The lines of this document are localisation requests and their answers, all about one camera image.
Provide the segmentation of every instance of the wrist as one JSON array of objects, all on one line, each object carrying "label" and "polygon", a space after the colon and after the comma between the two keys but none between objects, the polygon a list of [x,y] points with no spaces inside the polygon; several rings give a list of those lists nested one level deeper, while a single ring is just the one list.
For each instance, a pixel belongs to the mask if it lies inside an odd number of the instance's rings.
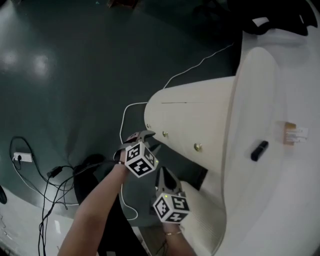
[{"label": "wrist", "polygon": [[162,226],[164,233],[177,233],[181,231],[178,224],[163,223]]},{"label": "wrist", "polygon": [[129,169],[124,165],[124,164],[120,164],[120,163],[116,163],[114,165],[114,169],[116,169],[117,172],[121,172],[124,175],[128,175],[129,174]]},{"label": "wrist", "polygon": [[123,149],[120,153],[120,161],[125,162],[126,161],[126,150]]}]

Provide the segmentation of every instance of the black cable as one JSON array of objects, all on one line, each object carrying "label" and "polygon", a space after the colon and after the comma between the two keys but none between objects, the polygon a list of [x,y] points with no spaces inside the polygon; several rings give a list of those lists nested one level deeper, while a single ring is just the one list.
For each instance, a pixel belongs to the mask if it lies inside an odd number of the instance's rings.
[{"label": "black cable", "polygon": [[[46,205],[45,196],[46,196],[46,192],[47,192],[48,185],[49,185],[49,179],[48,179],[48,182],[46,183],[44,194],[43,194],[42,220],[44,219],[45,205]],[[38,238],[38,254],[39,254],[39,256],[40,256],[40,240],[41,240],[41,238],[42,238],[43,256],[46,256],[46,250],[45,250],[46,246],[45,246],[45,241],[44,241],[44,226],[43,225],[39,225],[39,238]]]},{"label": "black cable", "polygon": [[[64,182],[62,182],[62,183],[60,184],[59,188],[60,188],[64,183],[66,183],[68,180],[70,180],[70,179],[73,178],[73,177],[74,177],[74,176],[71,176],[71,177],[67,178]],[[47,223],[48,223],[48,217],[49,217],[49,215],[51,214],[51,212],[52,212],[55,204],[57,203],[57,201],[58,201],[59,199],[61,199],[61,198],[66,194],[66,193],[64,193],[63,196],[61,196],[61,197],[56,201],[57,196],[58,196],[58,193],[59,193],[59,189],[56,190],[56,193],[55,193],[55,196],[54,196],[54,199],[53,199],[53,202],[54,202],[54,203],[52,204],[50,210],[49,210],[48,213],[45,215],[45,217],[42,215],[42,221],[41,221],[41,223],[40,223],[40,225],[39,225],[39,238],[38,238],[38,253],[39,253],[39,256],[40,256],[40,240],[41,240],[41,238],[42,238],[43,256],[46,256],[45,237],[46,237],[46,234],[47,234],[47,229],[45,230],[45,233],[44,233],[44,222],[45,222],[45,220],[47,220]]]},{"label": "black cable", "polygon": [[[25,176],[23,176],[18,170],[17,170],[17,173],[20,174],[20,176],[25,180],[27,181],[28,183],[30,183],[30,185],[32,185],[32,187],[40,194],[42,195],[45,199],[47,199],[50,203],[53,203],[53,201],[51,201],[49,198],[45,197],[44,194],[42,194],[40,192],[40,190],[29,180],[27,179]],[[69,203],[69,202],[57,202],[58,204],[63,204],[64,207],[67,207],[67,205],[73,205],[73,203]]]},{"label": "black cable", "polygon": [[162,256],[166,256],[167,255],[168,249],[169,249],[169,245],[167,244],[167,241],[166,241],[165,244],[164,244]]},{"label": "black cable", "polygon": [[[67,184],[67,183],[64,183],[63,191],[66,191],[66,184]],[[66,197],[65,197],[65,194],[63,194],[63,202],[64,202],[65,209],[68,210],[68,207],[66,206]]]},{"label": "black cable", "polygon": [[[64,197],[69,191],[71,191],[73,188],[74,188],[74,183],[72,183],[71,188],[68,189],[68,190],[63,194],[63,197]],[[60,203],[59,200],[60,200],[61,198],[62,198],[62,197],[60,197],[58,200],[56,200],[54,204]],[[44,230],[44,247],[46,247],[46,243],[47,243],[48,219],[49,219],[49,216],[46,218],[46,223],[45,223],[45,230]]]},{"label": "black cable", "polygon": [[167,240],[164,240],[163,243],[161,244],[160,248],[156,251],[155,255],[157,255],[161,251],[161,249],[166,245],[166,243],[167,243]]},{"label": "black cable", "polygon": [[[31,155],[32,155],[32,159],[33,159],[35,168],[36,168],[37,172],[39,173],[39,175],[41,176],[41,178],[42,178],[45,182],[48,182],[50,185],[58,188],[59,184],[54,184],[54,183],[49,182],[49,180],[46,179],[46,178],[42,175],[42,173],[40,172],[40,168],[39,168],[39,166],[38,166],[36,157],[34,156],[33,153],[31,153]],[[64,165],[63,167],[69,167],[69,168],[71,168],[71,169],[74,169],[72,166],[69,166],[69,165]]]}]

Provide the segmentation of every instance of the brass screw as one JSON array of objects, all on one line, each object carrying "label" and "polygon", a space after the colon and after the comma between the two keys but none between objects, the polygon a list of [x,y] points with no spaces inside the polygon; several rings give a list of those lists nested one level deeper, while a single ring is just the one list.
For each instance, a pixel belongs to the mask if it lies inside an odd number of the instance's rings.
[{"label": "brass screw", "polygon": [[194,143],[193,147],[195,151],[202,151],[202,145],[200,143]]}]

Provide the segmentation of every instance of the black and white marker cube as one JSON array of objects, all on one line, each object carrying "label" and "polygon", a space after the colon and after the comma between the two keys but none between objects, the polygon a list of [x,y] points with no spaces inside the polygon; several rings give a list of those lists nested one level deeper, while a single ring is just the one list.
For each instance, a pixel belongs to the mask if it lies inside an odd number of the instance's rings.
[{"label": "black and white marker cube", "polygon": [[185,197],[167,193],[162,193],[157,198],[153,208],[163,223],[179,224],[190,212]]},{"label": "black and white marker cube", "polygon": [[128,146],[125,154],[125,166],[138,178],[157,169],[159,161],[141,141],[134,146]]}]

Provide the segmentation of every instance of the black object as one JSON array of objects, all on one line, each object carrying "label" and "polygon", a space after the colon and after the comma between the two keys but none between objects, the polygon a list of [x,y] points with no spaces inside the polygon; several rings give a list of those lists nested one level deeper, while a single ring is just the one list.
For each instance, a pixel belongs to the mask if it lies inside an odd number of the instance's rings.
[{"label": "black object", "polygon": [[2,186],[0,186],[0,203],[5,205],[7,202],[8,202],[8,199],[7,199],[6,193],[2,188]]},{"label": "black object", "polygon": [[48,178],[54,178],[62,171],[62,166],[54,167],[51,171],[49,171],[46,175]]},{"label": "black object", "polygon": [[6,2],[7,0],[0,0],[0,7]]},{"label": "black object", "polygon": [[[163,169],[163,176],[164,176],[164,185],[170,190],[176,189],[177,182],[175,181],[175,179],[167,171],[166,167],[163,166],[162,169]],[[155,186],[156,187],[159,187],[159,179],[160,179],[160,169],[156,173],[156,178],[155,178]]]},{"label": "black object", "polygon": [[320,1],[319,0],[311,0],[311,3],[313,3],[314,7],[318,10],[320,13]]},{"label": "black object", "polygon": [[18,155],[18,163],[19,163],[19,166],[20,166],[20,169],[19,170],[21,170],[21,160],[22,160],[22,157],[21,157],[21,155]]},{"label": "black object", "polygon": [[[315,14],[306,0],[228,0],[228,8],[224,9],[217,0],[203,0],[195,12],[203,12],[207,17],[216,14],[233,26],[243,31],[262,35],[269,29],[286,30],[298,35],[307,36],[308,26],[318,27]],[[268,21],[257,26],[253,20],[267,18]]]},{"label": "black object", "polygon": [[262,141],[259,146],[251,153],[251,160],[257,162],[262,154],[267,150],[268,146],[268,141]]}]

